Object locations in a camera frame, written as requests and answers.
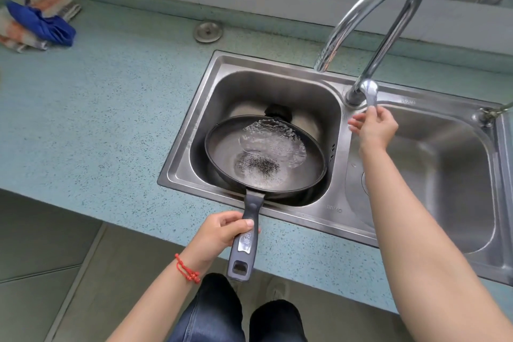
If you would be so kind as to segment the person's left hand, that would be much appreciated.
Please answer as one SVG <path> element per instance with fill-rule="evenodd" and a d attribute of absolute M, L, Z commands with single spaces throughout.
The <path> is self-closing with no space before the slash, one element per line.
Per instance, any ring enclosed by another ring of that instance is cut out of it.
<path fill-rule="evenodd" d="M 180 254 L 183 264 L 200 275 L 205 274 L 222 251 L 232 246 L 236 237 L 224 235 L 225 225 L 238 219 L 245 219 L 242 216 L 239 211 L 210 214 Z"/>

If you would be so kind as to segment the person's right hand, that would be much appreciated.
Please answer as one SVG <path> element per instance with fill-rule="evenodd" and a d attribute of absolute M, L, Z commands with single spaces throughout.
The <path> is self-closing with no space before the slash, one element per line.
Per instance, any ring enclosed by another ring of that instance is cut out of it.
<path fill-rule="evenodd" d="M 360 151 L 362 155 L 376 151 L 385 151 L 389 142 L 398 130 L 398 124 L 392 113 L 388 109 L 382 106 L 380 107 L 381 121 L 378 124 L 377 129 L 375 131 L 362 131 L 359 134 L 356 134 L 360 138 Z"/>

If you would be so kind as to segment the black frying pan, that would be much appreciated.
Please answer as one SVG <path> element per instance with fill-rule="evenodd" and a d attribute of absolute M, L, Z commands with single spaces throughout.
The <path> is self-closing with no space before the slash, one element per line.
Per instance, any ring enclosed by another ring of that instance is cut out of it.
<path fill-rule="evenodd" d="M 259 240 L 260 210 L 267 199 L 282 199 L 312 189 L 325 177 L 328 164 L 317 141 L 301 128 L 266 116 L 235 116 L 215 125 L 205 138 L 205 151 L 225 182 L 245 192 L 243 218 L 253 219 L 251 232 L 234 238 L 227 277 L 250 280 Z M 280 164 L 272 178 L 240 176 L 235 158 L 242 152 L 265 155 Z"/>

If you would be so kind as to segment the person's left forearm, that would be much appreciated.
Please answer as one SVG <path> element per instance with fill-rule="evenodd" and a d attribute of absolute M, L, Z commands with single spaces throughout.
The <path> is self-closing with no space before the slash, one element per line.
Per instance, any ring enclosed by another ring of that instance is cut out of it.
<path fill-rule="evenodd" d="M 157 276 L 106 342 L 164 342 L 192 287 L 202 275 L 180 257 Z"/>

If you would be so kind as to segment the person's right forearm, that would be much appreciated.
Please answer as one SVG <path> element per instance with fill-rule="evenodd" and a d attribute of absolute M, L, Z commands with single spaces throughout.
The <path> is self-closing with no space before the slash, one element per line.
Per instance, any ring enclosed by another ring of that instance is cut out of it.
<path fill-rule="evenodd" d="M 383 144 L 360 152 L 390 290 L 415 342 L 513 342 L 513 324 Z"/>

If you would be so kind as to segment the dark food residue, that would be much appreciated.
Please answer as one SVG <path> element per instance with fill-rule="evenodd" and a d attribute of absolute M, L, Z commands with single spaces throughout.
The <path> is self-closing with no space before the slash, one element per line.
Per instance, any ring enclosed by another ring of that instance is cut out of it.
<path fill-rule="evenodd" d="M 269 179 L 280 170 L 280 164 L 265 155 L 242 152 L 234 161 L 234 172 L 240 176 L 255 176 Z"/>

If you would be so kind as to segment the black sink drain strainer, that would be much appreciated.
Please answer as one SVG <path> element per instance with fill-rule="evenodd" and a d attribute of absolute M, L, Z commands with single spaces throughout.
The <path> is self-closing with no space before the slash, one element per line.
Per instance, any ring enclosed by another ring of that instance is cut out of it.
<path fill-rule="evenodd" d="M 278 119 L 286 123 L 291 123 L 293 119 L 292 111 L 290 108 L 275 103 L 269 105 L 265 109 L 264 114 L 266 117 Z"/>

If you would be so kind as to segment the person's left leg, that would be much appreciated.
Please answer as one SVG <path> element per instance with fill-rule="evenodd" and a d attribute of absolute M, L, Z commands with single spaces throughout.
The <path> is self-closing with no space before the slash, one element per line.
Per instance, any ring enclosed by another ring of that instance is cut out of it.
<path fill-rule="evenodd" d="M 242 306 L 228 279 L 207 274 L 166 342 L 246 342 Z"/>

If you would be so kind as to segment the person's leg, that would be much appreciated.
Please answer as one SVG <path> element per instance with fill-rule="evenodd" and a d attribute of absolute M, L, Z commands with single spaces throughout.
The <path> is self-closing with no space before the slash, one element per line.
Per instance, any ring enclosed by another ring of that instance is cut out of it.
<path fill-rule="evenodd" d="M 246 342 L 242 306 L 228 279 L 207 274 L 166 342 Z"/>
<path fill-rule="evenodd" d="M 308 342 L 297 307 L 272 300 L 258 307 L 249 321 L 249 342 Z"/>

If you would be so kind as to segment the person's right leg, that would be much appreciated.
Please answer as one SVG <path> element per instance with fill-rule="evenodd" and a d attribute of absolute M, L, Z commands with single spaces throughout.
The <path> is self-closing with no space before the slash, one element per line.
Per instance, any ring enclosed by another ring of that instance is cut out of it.
<path fill-rule="evenodd" d="M 249 321 L 249 342 L 308 342 L 297 307 L 272 300 L 258 307 Z"/>

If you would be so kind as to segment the stainless steel double sink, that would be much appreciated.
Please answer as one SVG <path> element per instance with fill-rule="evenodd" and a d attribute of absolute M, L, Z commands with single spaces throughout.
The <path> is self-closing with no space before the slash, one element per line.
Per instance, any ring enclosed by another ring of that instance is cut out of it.
<path fill-rule="evenodd" d="M 157 183 L 234 207 L 238 190 L 216 173 L 204 141 L 230 117 L 264 115 L 278 104 L 317 140 L 328 172 L 315 188 L 266 201 L 261 214 L 377 247 L 359 139 L 344 103 L 356 78 L 215 51 Z M 378 104 L 399 125 L 388 153 L 416 197 L 476 273 L 513 286 L 513 142 L 508 120 L 482 127 L 492 103 L 380 83 Z"/>

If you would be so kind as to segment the metal sink corner fitting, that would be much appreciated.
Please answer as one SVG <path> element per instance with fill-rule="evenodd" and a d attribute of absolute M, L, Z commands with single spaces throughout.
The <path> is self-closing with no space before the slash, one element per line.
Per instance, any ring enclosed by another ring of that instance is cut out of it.
<path fill-rule="evenodd" d="M 496 120 L 513 108 L 513 101 L 498 107 L 483 107 L 475 112 L 471 119 L 482 128 L 492 127 Z"/>

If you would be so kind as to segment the round metal counter cap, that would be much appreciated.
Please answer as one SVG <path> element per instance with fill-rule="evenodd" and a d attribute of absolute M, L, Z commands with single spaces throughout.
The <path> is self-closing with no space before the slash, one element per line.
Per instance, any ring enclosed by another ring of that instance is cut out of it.
<path fill-rule="evenodd" d="M 203 21 L 193 30 L 193 38 L 199 43 L 209 44 L 218 41 L 223 36 L 221 24 L 212 21 Z"/>

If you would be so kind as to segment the blue cloth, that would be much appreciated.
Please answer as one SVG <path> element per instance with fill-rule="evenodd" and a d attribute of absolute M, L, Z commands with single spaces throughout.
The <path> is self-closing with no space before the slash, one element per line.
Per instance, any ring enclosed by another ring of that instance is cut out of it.
<path fill-rule="evenodd" d="M 73 46 L 76 30 L 63 18 L 57 15 L 45 18 L 40 9 L 33 8 L 28 4 L 21 5 L 14 1 L 7 2 L 6 7 L 18 24 L 39 39 L 57 45 Z"/>

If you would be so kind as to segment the orange striped towel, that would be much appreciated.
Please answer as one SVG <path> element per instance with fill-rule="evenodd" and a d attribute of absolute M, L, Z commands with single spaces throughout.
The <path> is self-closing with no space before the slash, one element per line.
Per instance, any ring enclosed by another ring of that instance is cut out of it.
<path fill-rule="evenodd" d="M 14 1 L 18 4 L 28 4 L 33 8 L 38 8 L 42 11 L 45 18 L 57 15 L 63 18 L 66 22 L 70 23 L 80 11 L 81 6 L 73 0 L 7 0 L 0 5 L 0 44 L 22 53 L 26 48 L 32 47 L 38 50 L 48 50 L 51 43 L 46 40 L 39 39 L 35 34 L 23 28 L 18 24 L 9 14 L 6 3 Z"/>

